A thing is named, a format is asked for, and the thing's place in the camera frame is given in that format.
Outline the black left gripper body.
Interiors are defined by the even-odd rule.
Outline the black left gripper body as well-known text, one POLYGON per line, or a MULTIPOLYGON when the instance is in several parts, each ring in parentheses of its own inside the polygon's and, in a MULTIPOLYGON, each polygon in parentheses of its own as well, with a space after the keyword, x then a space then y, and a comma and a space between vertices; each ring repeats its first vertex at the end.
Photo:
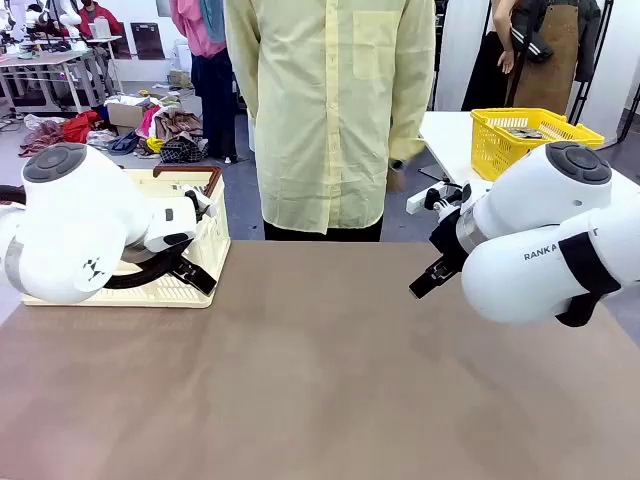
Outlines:
POLYGON ((133 265, 149 274, 166 274, 174 270, 180 273, 195 271, 197 265, 184 256, 190 245, 190 242, 174 245, 167 250, 153 254, 148 259, 135 260, 133 265))

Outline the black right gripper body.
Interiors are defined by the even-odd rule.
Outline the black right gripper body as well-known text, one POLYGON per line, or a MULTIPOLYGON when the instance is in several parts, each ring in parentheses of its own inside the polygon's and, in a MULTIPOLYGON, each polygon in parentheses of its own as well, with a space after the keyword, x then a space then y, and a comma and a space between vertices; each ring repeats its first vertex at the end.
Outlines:
POLYGON ((442 219, 429 237, 432 245, 441 253, 441 257, 433 264, 441 273, 459 273, 469 256, 457 235, 457 226, 461 218, 456 209, 442 219))

